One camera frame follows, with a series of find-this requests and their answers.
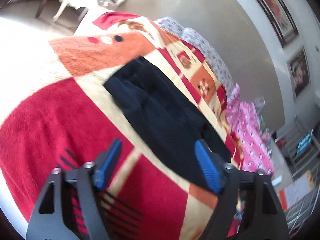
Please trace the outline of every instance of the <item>framed picture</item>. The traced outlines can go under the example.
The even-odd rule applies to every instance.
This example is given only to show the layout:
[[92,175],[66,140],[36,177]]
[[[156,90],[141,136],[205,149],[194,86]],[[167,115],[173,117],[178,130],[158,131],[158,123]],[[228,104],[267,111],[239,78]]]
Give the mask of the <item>framed picture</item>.
[[268,16],[282,47],[299,35],[297,27],[282,0],[257,1]]
[[299,53],[288,63],[288,67],[291,75],[293,97],[296,102],[297,97],[310,84],[308,62],[304,49],[299,51]]

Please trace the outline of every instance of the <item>black pants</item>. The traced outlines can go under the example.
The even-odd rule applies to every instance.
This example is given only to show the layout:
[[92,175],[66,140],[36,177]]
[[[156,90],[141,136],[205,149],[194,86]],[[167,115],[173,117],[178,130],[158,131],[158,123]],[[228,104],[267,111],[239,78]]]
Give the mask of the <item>black pants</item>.
[[199,139],[230,162],[229,150],[208,120],[145,58],[126,64],[104,87],[158,159],[186,180],[208,189],[194,153]]

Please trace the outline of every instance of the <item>screw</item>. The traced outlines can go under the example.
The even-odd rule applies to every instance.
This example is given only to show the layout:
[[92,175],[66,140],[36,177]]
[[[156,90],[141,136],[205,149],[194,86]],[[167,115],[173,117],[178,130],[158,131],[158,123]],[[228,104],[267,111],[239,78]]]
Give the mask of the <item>screw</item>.
[[257,170],[257,173],[258,173],[259,175],[265,175],[265,174],[266,174],[263,169],[258,169],[258,170]]
[[84,166],[86,169],[92,168],[94,165],[95,165],[94,162],[87,162],[87,163],[83,164],[83,166]]
[[231,163],[225,163],[223,166],[228,170],[232,170],[234,168],[234,166]]
[[52,169],[52,174],[59,174],[61,172],[60,168],[54,168]]

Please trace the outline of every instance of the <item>chair leg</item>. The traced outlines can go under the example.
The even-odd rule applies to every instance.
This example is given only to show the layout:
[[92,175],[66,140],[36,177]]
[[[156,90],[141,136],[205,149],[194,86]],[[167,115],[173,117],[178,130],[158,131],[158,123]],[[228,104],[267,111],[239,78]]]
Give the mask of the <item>chair leg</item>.
[[83,9],[80,16],[78,17],[78,22],[82,21],[82,19],[85,17],[85,15],[87,14],[88,11],[89,11],[89,9],[87,7]]
[[59,7],[59,10],[57,11],[57,14],[53,17],[52,22],[55,22],[60,15],[62,14],[62,12],[64,11],[64,9],[67,7],[68,3],[66,1],[63,1]]

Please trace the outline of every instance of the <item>pink fabric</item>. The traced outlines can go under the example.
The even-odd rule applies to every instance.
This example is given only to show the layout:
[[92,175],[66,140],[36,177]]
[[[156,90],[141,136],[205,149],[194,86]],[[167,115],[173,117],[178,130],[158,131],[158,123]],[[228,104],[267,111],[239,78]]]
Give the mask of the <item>pink fabric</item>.
[[228,98],[227,120],[231,130],[239,137],[243,146],[244,163],[242,170],[256,172],[263,169],[267,174],[274,172],[273,164],[260,136],[260,123],[254,103],[240,102],[240,88],[236,87]]

